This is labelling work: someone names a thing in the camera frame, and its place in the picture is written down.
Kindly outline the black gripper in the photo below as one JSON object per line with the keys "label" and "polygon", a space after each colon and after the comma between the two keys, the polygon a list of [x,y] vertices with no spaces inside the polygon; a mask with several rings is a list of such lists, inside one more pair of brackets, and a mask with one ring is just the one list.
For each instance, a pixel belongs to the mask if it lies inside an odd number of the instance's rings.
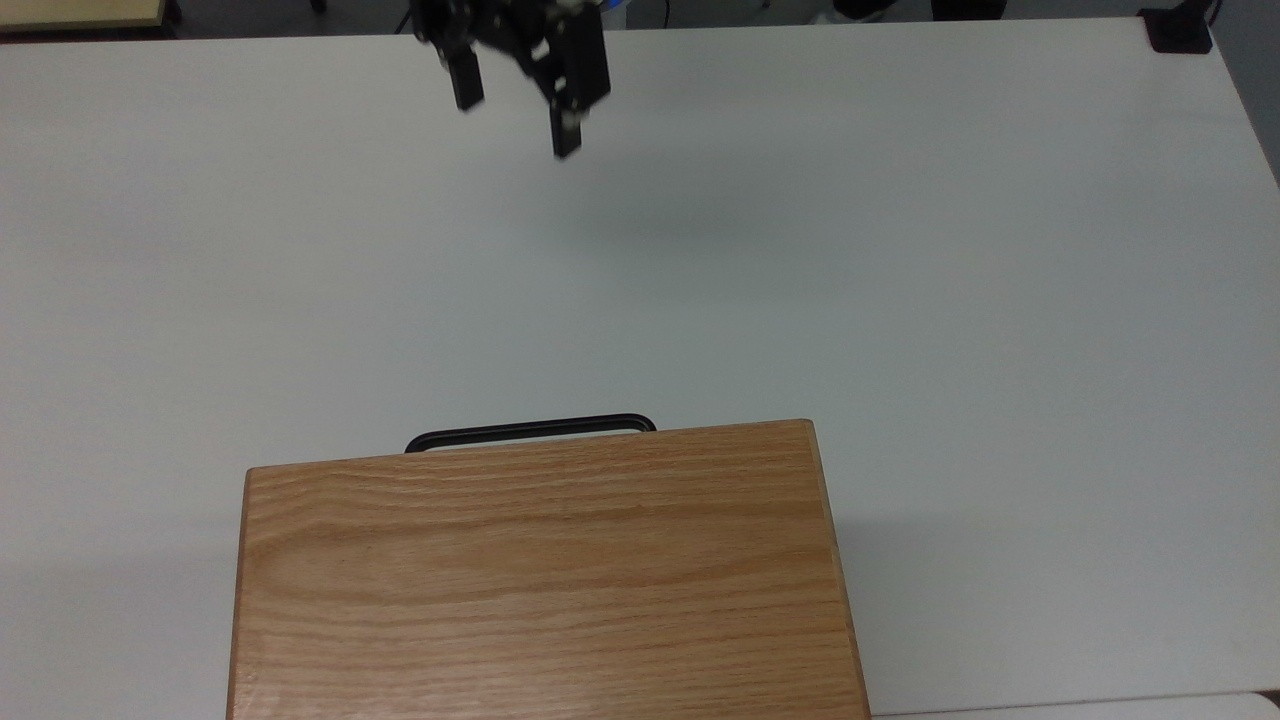
{"label": "black gripper", "polygon": [[436,50],[462,113],[485,100],[476,46],[515,61],[549,105],[558,160],[581,149],[585,111],[612,91],[598,1],[413,1],[411,26]]}

